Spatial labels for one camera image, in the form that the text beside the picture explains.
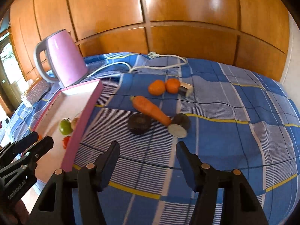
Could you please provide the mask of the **person's hand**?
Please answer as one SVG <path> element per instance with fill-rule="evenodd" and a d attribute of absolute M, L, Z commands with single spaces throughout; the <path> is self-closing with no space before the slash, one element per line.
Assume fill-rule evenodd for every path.
<path fill-rule="evenodd" d="M 29 212 L 22 200 L 14 207 L 1 207 L 1 224 L 26 224 L 28 219 Z"/>

